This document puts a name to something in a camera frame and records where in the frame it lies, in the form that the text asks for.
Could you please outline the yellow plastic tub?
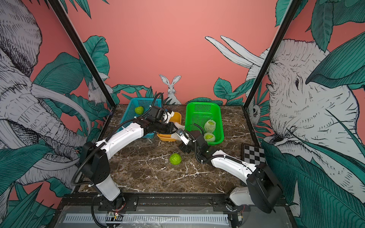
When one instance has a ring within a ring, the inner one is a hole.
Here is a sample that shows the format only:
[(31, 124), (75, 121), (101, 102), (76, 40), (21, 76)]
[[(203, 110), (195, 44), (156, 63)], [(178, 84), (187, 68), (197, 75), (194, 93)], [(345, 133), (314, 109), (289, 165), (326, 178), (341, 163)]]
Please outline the yellow plastic tub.
[[(182, 116), (179, 112), (175, 112), (174, 116), (171, 117), (170, 122), (180, 124), (182, 121)], [(172, 138), (171, 135), (157, 134), (158, 138), (164, 142), (175, 142), (176, 139)]]

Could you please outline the white foam net sleeve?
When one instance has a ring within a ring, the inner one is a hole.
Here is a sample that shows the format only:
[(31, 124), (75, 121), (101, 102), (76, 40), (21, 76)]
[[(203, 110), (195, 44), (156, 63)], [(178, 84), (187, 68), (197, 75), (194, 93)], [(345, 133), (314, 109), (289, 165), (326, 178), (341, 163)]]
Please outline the white foam net sleeve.
[(204, 140), (207, 142), (215, 142), (216, 137), (213, 133), (207, 132), (204, 134)]

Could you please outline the white foam net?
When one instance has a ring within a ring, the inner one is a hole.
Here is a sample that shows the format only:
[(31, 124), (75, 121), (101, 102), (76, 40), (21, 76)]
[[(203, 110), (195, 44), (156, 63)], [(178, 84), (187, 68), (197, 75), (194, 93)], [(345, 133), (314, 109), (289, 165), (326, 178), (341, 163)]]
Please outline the white foam net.
[(216, 122), (212, 119), (208, 120), (205, 124), (204, 124), (204, 130), (208, 133), (213, 133), (216, 129)]
[(174, 125), (175, 125), (175, 127), (177, 128), (177, 129), (182, 129), (182, 130), (184, 130), (185, 129), (185, 126), (184, 125), (181, 125), (180, 123), (178, 123), (178, 122), (174, 122)]

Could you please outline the bright green plastic basket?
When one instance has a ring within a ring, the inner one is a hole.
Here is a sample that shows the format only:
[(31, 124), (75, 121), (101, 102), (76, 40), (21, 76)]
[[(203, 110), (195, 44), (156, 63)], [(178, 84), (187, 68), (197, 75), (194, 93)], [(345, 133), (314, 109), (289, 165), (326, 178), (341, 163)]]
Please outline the bright green plastic basket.
[(200, 126), (204, 133), (204, 125), (209, 121), (213, 120), (216, 123), (216, 128), (213, 131), (215, 136), (214, 142), (208, 142), (209, 145), (221, 144), (224, 140), (223, 123), (221, 116), (221, 108), (215, 103), (209, 102), (191, 102), (186, 106), (185, 115), (185, 129), (188, 131), (201, 131), (197, 124)]

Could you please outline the green custard apple back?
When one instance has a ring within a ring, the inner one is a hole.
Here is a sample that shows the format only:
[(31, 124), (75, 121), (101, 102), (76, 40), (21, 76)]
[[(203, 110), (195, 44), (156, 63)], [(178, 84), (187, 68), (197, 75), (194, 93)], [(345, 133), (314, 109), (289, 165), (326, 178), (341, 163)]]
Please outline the green custard apple back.
[(142, 107), (142, 106), (138, 106), (138, 107), (136, 107), (135, 108), (135, 113), (137, 114), (137, 115), (142, 115), (143, 113), (144, 113), (144, 108)]

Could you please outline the teal plastic basket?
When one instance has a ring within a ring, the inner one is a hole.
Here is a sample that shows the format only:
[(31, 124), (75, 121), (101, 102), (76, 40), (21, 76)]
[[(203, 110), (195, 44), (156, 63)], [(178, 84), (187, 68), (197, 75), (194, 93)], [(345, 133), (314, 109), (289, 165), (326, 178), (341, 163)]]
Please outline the teal plastic basket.
[[(128, 104), (128, 107), (127, 107), (120, 123), (123, 123), (124, 121), (130, 120), (130, 119), (134, 119), (135, 117), (139, 117), (140, 115), (142, 115), (142, 114), (139, 115), (135, 112), (135, 109), (137, 107), (140, 107), (140, 106), (143, 107), (143, 109), (144, 109), (143, 113), (145, 113), (152, 105), (153, 99), (154, 98), (144, 98), (144, 97), (132, 98)], [(162, 107), (161, 99), (160, 98), (156, 99), (154, 105), (158, 106), (158, 107)], [(132, 122), (125, 123), (121, 128), (119, 128), (119, 130), (117, 132), (123, 130), (124, 128), (127, 128), (131, 123)], [(143, 138), (154, 138), (154, 136), (155, 136), (155, 133), (149, 133), (146, 136), (143, 136)]]

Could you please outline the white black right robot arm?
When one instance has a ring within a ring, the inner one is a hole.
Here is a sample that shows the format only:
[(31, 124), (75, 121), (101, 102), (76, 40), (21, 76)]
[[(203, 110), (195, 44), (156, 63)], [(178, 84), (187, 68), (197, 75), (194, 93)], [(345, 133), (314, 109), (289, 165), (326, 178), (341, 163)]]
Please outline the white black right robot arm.
[(229, 211), (241, 211), (247, 205), (254, 205), (262, 212), (271, 213), (282, 196), (282, 185), (265, 163), (255, 165), (236, 159), (223, 150), (210, 146), (200, 131), (177, 130), (182, 143), (179, 148), (184, 153), (193, 152), (200, 164), (208, 164), (222, 169), (240, 179), (245, 187), (236, 187), (224, 200)]

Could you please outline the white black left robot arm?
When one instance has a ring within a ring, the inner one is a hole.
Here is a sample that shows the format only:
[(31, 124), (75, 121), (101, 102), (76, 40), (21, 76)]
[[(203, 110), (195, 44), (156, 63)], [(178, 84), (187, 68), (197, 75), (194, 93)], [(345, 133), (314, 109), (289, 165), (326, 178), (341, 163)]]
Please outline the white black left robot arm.
[(177, 131), (174, 122), (170, 121), (175, 113), (171, 109), (155, 106), (157, 98), (163, 100), (163, 93), (155, 95), (144, 114), (120, 123), (106, 139), (84, 144), (80, 165), (71, 179), (72, 186), (88, 184), (109, 201), (120, 196), (121, 191), (110, 174), (109, 160), (125, 146), (146, 134), (156, 132), (172, 135)]

